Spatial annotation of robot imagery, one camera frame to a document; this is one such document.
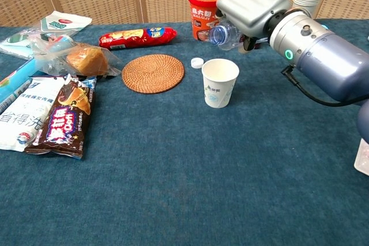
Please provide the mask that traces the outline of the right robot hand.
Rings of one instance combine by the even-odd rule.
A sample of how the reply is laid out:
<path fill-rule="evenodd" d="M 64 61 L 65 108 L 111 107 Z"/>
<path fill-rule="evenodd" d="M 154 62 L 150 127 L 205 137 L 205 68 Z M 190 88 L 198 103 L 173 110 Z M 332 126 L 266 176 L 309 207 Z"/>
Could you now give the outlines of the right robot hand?
<path fill-rule="evenodd" d="M 290 0 L 217 0 L 216 6 L 216 15 L 245 35 L 243 48 L 250 51 L 258 39 L 270 37 L 292 4 Z"/>

